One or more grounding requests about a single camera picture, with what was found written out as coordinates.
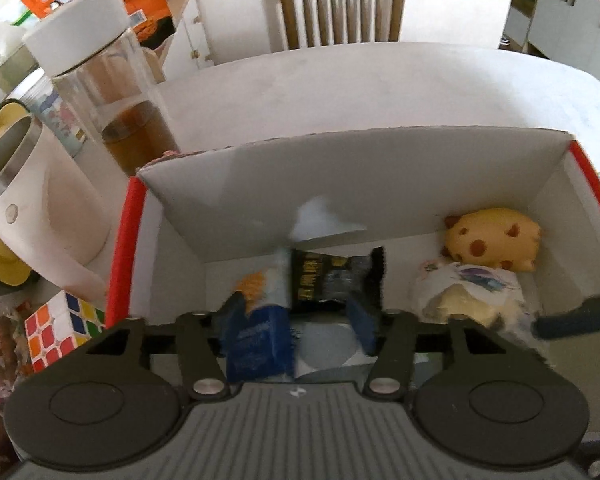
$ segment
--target white logo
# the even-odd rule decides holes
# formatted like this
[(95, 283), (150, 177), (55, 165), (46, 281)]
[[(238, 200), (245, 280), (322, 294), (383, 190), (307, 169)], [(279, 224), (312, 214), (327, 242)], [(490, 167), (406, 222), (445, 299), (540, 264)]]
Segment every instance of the white logo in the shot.
[(300, 386), (296, 386), (295, 390), (290, 390), (289, 394), (293, 395), (296, 399), (306, 395), (306, 390)]

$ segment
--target blue sticker square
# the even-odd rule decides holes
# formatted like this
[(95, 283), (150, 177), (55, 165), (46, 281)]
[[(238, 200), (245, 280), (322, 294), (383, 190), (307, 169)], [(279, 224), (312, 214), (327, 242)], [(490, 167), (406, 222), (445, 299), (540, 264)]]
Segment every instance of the blue sticker square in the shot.
[(67, 306), (74, 312), (80, 312), (80, 305), (78, 304), (78, 300), (74, 298), (71, 294), (65, 293), (64, 295), (66, 296)]
[(73, 312), (71, 312), (71, 324), (74, 326), (74, 332), (77, 332), (79, 334), (87, 333), (86, 329), (84, 328), (84, 323)]

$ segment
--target black snack package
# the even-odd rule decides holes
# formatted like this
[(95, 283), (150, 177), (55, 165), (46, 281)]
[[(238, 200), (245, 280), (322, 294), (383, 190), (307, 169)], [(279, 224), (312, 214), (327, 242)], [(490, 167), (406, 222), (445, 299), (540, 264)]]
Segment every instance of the black snack package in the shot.
[(329, 256), (292, 249), (291, 311), (337, 312), (352, 292), (364, 294), (368, 303), (382, 309), (384, 248), (368, 256)]

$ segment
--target gray cabinet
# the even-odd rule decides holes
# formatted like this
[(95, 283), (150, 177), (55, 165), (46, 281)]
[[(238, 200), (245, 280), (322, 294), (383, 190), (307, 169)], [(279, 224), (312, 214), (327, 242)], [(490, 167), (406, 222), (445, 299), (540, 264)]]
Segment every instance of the gray cabinet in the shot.
[(537, 0), (527, 41), (600, 80), (600, 0)]
[(569, 12), (567, 0), (538, 0), (529, 30), (529, 43), (553, 59)]

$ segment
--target barcode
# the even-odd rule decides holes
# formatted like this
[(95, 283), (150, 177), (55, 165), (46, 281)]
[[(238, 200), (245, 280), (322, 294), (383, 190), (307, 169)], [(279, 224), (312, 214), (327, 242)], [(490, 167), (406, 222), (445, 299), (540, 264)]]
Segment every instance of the barcode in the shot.
[(140, 23), (144, 23), (146, 21), (146, 16), (144, 15), (144, 11), (140, 9), (136, 10), (133, 14), (130, 14), (129, 19), (131, 20), (131, 28), (134, 28), (140, 25)]

